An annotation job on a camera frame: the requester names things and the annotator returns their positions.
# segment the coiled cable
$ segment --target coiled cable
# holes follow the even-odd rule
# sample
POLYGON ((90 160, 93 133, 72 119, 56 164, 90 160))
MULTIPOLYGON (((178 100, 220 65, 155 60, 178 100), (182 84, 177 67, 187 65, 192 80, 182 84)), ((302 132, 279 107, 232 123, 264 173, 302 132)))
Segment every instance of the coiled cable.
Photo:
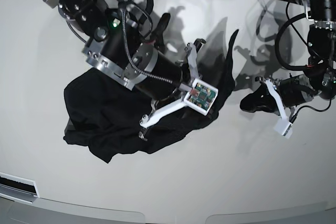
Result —
POLYGON ((75 30, 74 30, 74 28, 72 27, 72 25, 69 23, 69 22, 67 22, 67 24, 68 24, 68 27, 70 28, 70 30, 73 32, 73 34, 75 34, 76 35, 76 37, 77 38, 79 38, 82 42, 84 42, 84 43, 86 43, 86 40, 84 40, 75 30))

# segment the white plastic bracket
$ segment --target white plastic bracket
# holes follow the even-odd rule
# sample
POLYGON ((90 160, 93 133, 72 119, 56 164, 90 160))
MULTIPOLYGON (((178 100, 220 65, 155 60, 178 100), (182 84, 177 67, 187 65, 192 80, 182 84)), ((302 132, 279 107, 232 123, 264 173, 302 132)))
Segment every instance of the white plastic bracket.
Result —
POLYGON ((273 82, 271 82, 269 79, 266 79, 265 84, 267 86, 268 92, 274 98, 277 104, 280 116, 281 116, 281 118, 278 120, 277 124, 275 125, 274 130, 278 132, 279 134, 281 134, 282 136, 284 136, 285 138, 289 139, 293 133, 293 130, 292 130, 293 124, 289 122, 289 119, 285 112, 284 104, 282 103, 280 95, 274 89, 273 82))
POLYGON ((150 116, 144 115, 140 120, 140 126, 147 129, 158 123, 158 121, 166 115, 169 115, 181 108, 186 107, 187 104, 184 103, 183 98, 180 98, 158 110, 153 112, 150 116))

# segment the green circuit board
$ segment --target green circuit board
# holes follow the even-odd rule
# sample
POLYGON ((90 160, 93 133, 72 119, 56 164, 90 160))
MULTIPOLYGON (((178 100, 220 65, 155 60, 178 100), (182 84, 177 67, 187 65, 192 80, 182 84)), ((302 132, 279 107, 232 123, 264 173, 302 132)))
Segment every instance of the green circuit board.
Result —
POLYGON ((208 110, 216 98, 216 92, 198 83, 190 92, 188 101, 208 110))

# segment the screw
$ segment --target screw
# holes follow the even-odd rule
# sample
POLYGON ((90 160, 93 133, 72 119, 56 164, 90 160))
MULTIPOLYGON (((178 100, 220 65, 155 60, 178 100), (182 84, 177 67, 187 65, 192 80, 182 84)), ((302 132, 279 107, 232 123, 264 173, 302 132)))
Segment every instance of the screw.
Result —
POLYGON ((106 61, 102 60, 102 61, 101 61, 101 63, 102 63, 102 65, 103 65, 104 67, 106 67, 106 68, 107 68, 107 66, 108 66, 108 63, 107 63, 106 61))
POLYGON ((104 28, 98 27, 96 30, 96 34, 99 38, 105 39, 107 37, 107 32, 104 28))

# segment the wire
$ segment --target wire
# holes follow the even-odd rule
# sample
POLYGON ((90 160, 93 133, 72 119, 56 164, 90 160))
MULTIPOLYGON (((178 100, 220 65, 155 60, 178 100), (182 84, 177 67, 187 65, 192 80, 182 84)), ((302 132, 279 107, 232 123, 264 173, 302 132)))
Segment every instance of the wire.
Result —
MULTIPOLYGON (((288 7, 290 5, 290 2, 287 3, 287 6, 286 6, 286 16, 287 16, 287 19, 289 20, 289 15, 288 15, 288 7)), ((302 40, 302 42, 307 46, 308 51, 312 51, 320 60, 323 60, 325 62, 328 63, 328 60, 322 58, 313 48, 311 48, 308 43, 305 41, 305 39, 301 36, 301 34, 299 33, 299 31, 296 29, 296 27, 294 26, 294 24, 290 24, 291 27, 294 29, 294 31, 297 33, 297 35, 300 37, 300 39, 302 40)))
MULTIPOLYGON (((289 8, 290 2, 287 3, 286 6, 286 16, 287 16, 287 20, 290 20, 289 15, 288 15, 288 8, 289 8)), ((305 41, 305 39, 301 36, 301 34, 299 33, 299 31, 296 29, 296 27, 292 24, 290 24, 290 26, 294 29, 294 31, 297 33, 297 35, 300 37, 300 39, 302 40, 302 42, 309 47, 308 43, 305 41)), ((319 57, 321 58, 312 48, 311 50, 319 57)))
POLYGON ((134 5, 134 7, 137 8, 139 11, 141 11, 142 14, 145 15, 145 17, 148 19, 149 24, 150 24, 150 28, 149 28, 149 31, 148 31, 145 35, 143 35, 142 37, 143 37, 143 42, 145 42, 145 43, 150 42, 150 40, 146 40, 146 38, 147 38, 147 37, 149 36, 149 34, 151 34, 152 31, 153 31, 153 20, 152 20, 152 17, 149 15, 148 12, 146 12, 144 9, 142 9, 142 8, 141 8, 139 5, 137 5, 135 2, 133 2, 133 1, 127 1, 127 2, 125 2, 124 7, 126 8, 126 7, 129 6, 129 5, 134 5))
POLYGON ((324 110, 318 110, 318 109, 316 109, 316 108, 314 108, 314 107, 312 107, 312 106, 308 106, 308 105, 302 106, 302 107, 300 107, 300 108, 298 109, 298 111, 295 113, 295 115, 293 115, 293 116, 291 117, 291 119, 289 120, 289 122, 294 123, 295 120, 296 120, 296 118, 298 117, 299 112, 300 112, 302 109, 304 109, 304 108, 311 109, 311 110, 314 110, 314 111, 316 111, 316 112, 325 112, 325 111, 327 111, 328 109, 330 109, 330 107, 331 107, 331 101, 332 101, 332 98, 330 98, 329 105, 328 105, 328 107, 326 107, 324 110))
POLYGON ((284 23, 284 25, 280 28, 278 34, 277 34, 277 37, 275 39, 275 45, 274 45, 274 48, 275 48, 275 55, 278 59, 278 62, 286 69, 288 70, 292 70, 292 71, 305 71, 307 70, 309 67, 307 65, 305 66, 291 66, 290 64, 286 63, 283 58, 281 57, 281 53, 280 53, 280 40, 281 40, 281 37, 283 36, 284 32, 286 31, 286 29, 291 25, 293 24, 294 22, 300 20, 300 19, 303 19, 306 17, 306 14, 305 13, 302 13, 300 15, 297 15, 291 19, 289 19, 288 21, 286 21, 284 23))
POLYGON ((150 77, 150 78, 153 78, 153 79, 156 79, 156 80, 160 80, 160 81, 164 81, 164 82, 168 82, 170 84, 173 84, 173 80, 171 79, 168 79, 168 78, 165 78, 165 77, 160 77, 160 76, 156 76, 154 74, 151 74, 147 71, 144 71, 144 70, 141 70, 140 68, 138 68, 133 60, 132 60, 132 57, 130 55, 130 51, 129 51, 129 48, 128 48, 128 42, 127 42, 127 34, 126 34, 126 5, 124 5, 123 7, 121 7, 121 26, 122 26, 122 36, 123 36, 123 40, 124 40, 124 47, 125 47, 125 52, 126 52, 126 55, 127 55, 127 58, 128 58, 128 61, 130 62, 132 68, 134 70, 136 70, 138 73, 141 73, 147 77, 150 77))
POLYGON ((75 34, 76 35, 76 37, 77 38, 79 38, 82 42, 84 42, 84 43, 86 43, 86 40, 84 40, 75 30, 74 30, 74 28, 72 27, 72 25, 69 23, 69 22, 67 22, 67 24, 68 24, 68 27, 70 28, 70 30, 73 32, 73 34, 75 34))

